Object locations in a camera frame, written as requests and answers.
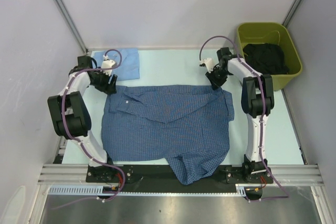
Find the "blue checkered long sleeve shirt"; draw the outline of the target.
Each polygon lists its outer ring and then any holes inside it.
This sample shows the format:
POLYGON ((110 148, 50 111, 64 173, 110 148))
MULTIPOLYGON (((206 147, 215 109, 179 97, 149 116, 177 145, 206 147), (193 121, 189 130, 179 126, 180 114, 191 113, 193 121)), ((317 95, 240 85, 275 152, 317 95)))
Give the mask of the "blue checkered long sleeve shirt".
POLYGON ((232 94, 211 86, 117 86, 104 106, 102 145, 114 161, 165 159, 189 185, 225 159, 234 116, 232 94))

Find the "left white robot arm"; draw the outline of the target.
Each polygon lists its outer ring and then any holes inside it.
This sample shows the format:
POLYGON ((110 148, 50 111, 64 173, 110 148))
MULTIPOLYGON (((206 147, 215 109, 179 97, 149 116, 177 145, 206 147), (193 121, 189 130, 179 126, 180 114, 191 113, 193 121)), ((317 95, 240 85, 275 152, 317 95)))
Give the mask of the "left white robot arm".
POLYGON ((56 134, 75 143, 88 159, 87 182, 110 182, 117 175, 111 157, 92 133, 91 117, 83 100, 90 86, 107 95, 115 94, 118 77, 112 71, 116 67, 118 63, 107 55, 100 65, 90 56, 79 56, 66 86, 47 99, 56 134))

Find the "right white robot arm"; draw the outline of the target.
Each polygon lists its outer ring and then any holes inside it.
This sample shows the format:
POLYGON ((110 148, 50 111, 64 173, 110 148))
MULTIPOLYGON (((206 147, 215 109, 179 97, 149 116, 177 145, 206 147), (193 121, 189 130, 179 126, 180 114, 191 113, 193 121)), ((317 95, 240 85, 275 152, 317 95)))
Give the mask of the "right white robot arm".
POLYGON ((235 76, 241 83, 241 107, 247 116, 248 140, 244 161, 241 167, 226 175, 232 175, 233 181, 241 178, 244 182, 265 184, 268 171, 265 154, 265 134, 268 116, 274 108, 274 88, 272 77, 253 69, 240 55, 231 54, 221 48, 217 51, 218 63, 213 59, 199 60, 199 65, 206 68, 205 76, 214 90, 223 86, 228 76, 235 76))

